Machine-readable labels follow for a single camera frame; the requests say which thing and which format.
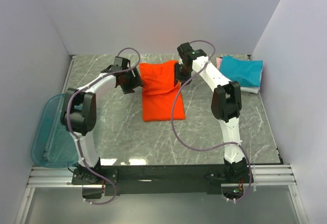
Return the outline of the black base bar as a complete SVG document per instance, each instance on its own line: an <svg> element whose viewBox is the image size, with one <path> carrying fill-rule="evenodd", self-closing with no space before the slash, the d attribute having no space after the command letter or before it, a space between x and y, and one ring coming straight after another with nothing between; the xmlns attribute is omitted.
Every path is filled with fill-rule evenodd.
<svg viewBox="0 0 327 224"><path fill-rule="evenodd" d="M221 194L223 184L252 183L249 168L223 164L209 165L134 165L101 166L97 175L85 167L74 170L73 186L81 186L83 195L100 197L122 194L201 193Z"/></svg>

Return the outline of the folded pink t-shirt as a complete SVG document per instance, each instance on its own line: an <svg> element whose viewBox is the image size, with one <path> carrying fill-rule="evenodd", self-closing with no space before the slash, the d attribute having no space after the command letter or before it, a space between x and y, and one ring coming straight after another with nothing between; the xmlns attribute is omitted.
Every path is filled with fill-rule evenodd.
<svg viewBox="0 0 327 224"><path fill-rule="evenodd" d="M216 67L217 69L220 69L220 66L221 66L221 63L222 63L222 58L216 58Z"/></svg>

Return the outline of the folded teal t-shirt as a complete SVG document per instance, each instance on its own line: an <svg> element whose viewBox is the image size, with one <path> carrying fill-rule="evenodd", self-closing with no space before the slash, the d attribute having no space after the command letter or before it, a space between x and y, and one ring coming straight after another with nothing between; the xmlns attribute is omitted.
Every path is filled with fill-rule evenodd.
<svg viewBox="0 0 327 224"><path fill-rule="evenodd" d="M224 56L219 70L231 81L237 81L241 87L259 88L261 86L262 60L239 60L231 56Z"/></svg>

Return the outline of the orange t-shirt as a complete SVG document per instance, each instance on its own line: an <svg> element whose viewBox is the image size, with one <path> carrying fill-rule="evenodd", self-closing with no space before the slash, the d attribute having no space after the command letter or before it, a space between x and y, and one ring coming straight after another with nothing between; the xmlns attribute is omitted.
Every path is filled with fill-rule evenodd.
<svg viewBox="0 0 327 224"><path fill-rule="evenodd" d="M141 63L139 69L144 83L142 88L143 121L184 120L182 95L175 84L174 65L176 60L160 64Z"/></svg>

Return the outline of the blue plastic bin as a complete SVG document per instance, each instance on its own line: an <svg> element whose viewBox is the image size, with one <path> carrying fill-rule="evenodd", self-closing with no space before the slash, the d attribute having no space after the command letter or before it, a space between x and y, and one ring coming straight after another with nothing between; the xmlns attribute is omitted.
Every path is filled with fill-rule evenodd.
<svg viewBox="0 0 327 224"><path fill-rule="evenodd" d="M35 166L67 168L78 163L75 143L60 116L64 94L53 96L44 106L31 148Z"/></svg>

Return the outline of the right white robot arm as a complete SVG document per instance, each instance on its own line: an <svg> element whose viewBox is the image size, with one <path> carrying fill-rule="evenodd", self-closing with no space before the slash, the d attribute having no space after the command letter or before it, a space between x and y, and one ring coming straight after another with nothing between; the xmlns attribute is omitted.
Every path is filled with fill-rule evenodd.
<svg viewBox="0 0 327 224"><path fill-rule="evenodd" d="M248 160L241 148L239 117L242 109L241 87L237 81L225 77L210 61L202 49L194 50L189 42L177 48L180 61L174 64L174 85L188 85L200 76L211 89L213 96L211 111L218 120L223 144L195 151L210 151L224 146L224 176L227 181L235 183L242 177L242 170L247 169Z"/></svg>

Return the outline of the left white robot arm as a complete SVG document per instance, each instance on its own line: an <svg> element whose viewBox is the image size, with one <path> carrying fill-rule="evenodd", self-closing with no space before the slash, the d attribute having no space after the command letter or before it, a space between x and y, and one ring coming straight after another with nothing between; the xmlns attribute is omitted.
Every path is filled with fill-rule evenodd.
<svg viewBox="0 0 327 224"><path fill-rule="evenodd" d="M96 184L102 178L101 169L96 167L100 157L92 134L97 122L97 103L118 86L123 94L134 93L135 88L143 86L137 65L132 66L129 59L120 56L116 56L113 64L102 70L94 80L79 88L68 88L64 94L60 121L74 139L78 164L88 167L84 178L90 184Z"/></svg>

